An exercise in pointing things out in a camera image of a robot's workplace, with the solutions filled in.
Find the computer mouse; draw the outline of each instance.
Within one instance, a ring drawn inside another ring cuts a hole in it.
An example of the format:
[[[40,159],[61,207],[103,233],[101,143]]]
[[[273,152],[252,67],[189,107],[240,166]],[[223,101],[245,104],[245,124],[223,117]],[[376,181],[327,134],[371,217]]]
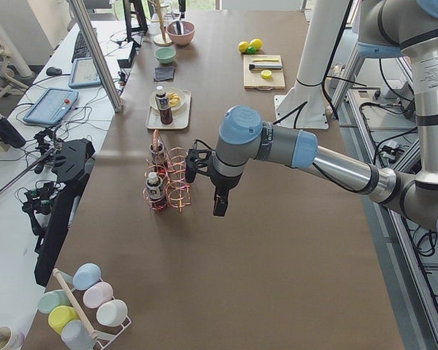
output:
[[[61,69],[57,67],[49,67],[47,68],[47,71],[45,71],[46,75],[53,77],[54,75],[60,75]]]

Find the mug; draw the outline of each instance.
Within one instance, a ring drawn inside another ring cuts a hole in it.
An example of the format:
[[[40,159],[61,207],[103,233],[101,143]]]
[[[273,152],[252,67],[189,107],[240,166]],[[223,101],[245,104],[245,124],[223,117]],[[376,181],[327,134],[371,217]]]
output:
[[[102,304],[96,313],[97,322],[103,326],[117,327],[125,321],[128,307],[120,299],[114,299]]]
[[[58,334],[73,319],[79,319],[79,316],[71,306],[57,306],[52,310],[47,319],[49,326],[52,327]]]
[[[86,290],[82,301],[88,308],[98,308],[103,303],[111,300],[114,296],[114,289],[107,282],[99,282]]]
[[[57,306],[70,306],[70,300],[65,295],[63,289],[52,290],[45,293],[37,303],[37,310],[43,314],[49,314]]]
[[[70,350],[92,350],[97,339],[92,339],[79,319],[66,324],[61,331],[61,340]]]
[[[98,265],[88,262],[81,265],[73,276],[73,286],[78,290],[86,290],[101,279],[101,269]]]
[[[8,326],[0,327],[0,350],[14,350],[23,345],[24,334]]]

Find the yellow mug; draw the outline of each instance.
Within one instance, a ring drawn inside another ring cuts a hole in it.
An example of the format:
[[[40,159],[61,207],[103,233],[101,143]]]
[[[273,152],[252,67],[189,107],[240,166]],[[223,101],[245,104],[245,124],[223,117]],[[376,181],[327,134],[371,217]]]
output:
[[[80,319],[74,308],[71,306],[57,306],[50,312],[48,322],[58,334],[61,334],[62,329],[68,322],[73,319]]]

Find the desk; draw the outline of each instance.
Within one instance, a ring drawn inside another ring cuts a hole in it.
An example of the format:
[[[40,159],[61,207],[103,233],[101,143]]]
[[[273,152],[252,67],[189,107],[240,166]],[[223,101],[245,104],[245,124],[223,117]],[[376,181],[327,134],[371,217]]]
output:
[[[125,30],[124,22],[93,22],[93,25],[97,28],[99,43],[106,54],[118,47],[109,40],[110,36],[117,32],[120,32],[121,37],[125,35],[123,33]],[[70,60],[77,33],[78,27],[75,26],[65,40],[62,41],[60,47],[43,68],[42,72],[36,77],[36,81],[47,77],[45,70],[49,66],[62,68],[64,74],[71,71],[72,63]],[[117,77],[118,64],[115,57],[108,55],[107,62],[112,76]],[[41,82],[39,85],[44,88],[68,88],[68,77],[56,77]],[[36,102],[43,92],[44,89],[40,87],[32,87],[21,98],[20,104]],[[75,103],[75,106],[84,106],[98,92],[99,97],[102,99],[90,105],[93,107],[93,112],[89,117],[91,123],[72,129],[68,135],[68,139],[81,139],[83,137],[91,139],[96,152],[102,147],[104,137],[114,114],[112,105],[107,97],[104,98],[105,92],[103,89],[99,91],[99,87],[80,89],[80,97]],[[9,121],[26,140],[31,140],[42,128],[24,125],[16,119],[17,116],[20,119],[23,118],[23,112],[26,108],[29,108],[29,106],[18,107],[9,116]],[[77,111],[68,113],[64,120],[72,118],[76,113]],[[20,149],[10,148],[8,152],[0,152],[0,160],[15,160],[22,155],[23,151]],[[25,167],[26,162],[24,159],[0,163],[0,188],[19,174]],[[38,180],[55,180],[55,174],[50,172],[49,167],[46,167],[40,175],[36,175],[31,171],[0,195],[0,325],[8,324],[10,327],[25,334],[31,326],[36,312],[37,301],[42,296],[44,288],[36,285],[34,281],[34,266],[37,261],[34,247],[37,237],[31,232],[29,218],[21,211],[21,204],[14,197],[14,194],[20,187],[35,188],[36,181]]]
[[[260,37],[281,54],[288,88],[307,23],[300,12],[188,12],[196,34],[177,49],[173,83],[192,91],[190,126],[170,147],[214,145],[224,112],[254,106],[274,119],[275,92],[246,91],[237,43]],[[156,47],[146,38],[57,266],[98,264],[133,324],[112,349],[403,349],[361,202],[284,166],[250,161],[212,216],[214,188],[197,176],[193,205],[156,214],[142,197],[145,128]],[[334,121],[320,144],[344,152]],[[56,287],[51,281],[50,288]],[[24,349],[65,349],[37,314]]]

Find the light blue mug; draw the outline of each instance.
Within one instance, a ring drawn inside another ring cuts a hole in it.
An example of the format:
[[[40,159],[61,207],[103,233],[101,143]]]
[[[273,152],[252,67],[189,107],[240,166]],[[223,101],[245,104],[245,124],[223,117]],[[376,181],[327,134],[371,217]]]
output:
[[[81,265],[73,276],[73,286],[78,290],[86,290],[101,279],[101,269],[98,265],[88,262]]]
[[[37,303],[37,310],[43,314],[50,314],[57,306],[70,306],[70,300],[63,289],[56,289],[45,293]]]
[[[97,339],[92,339],[79,319],[66,324],[61,331],[61,340],[71,350],[92,350]]]

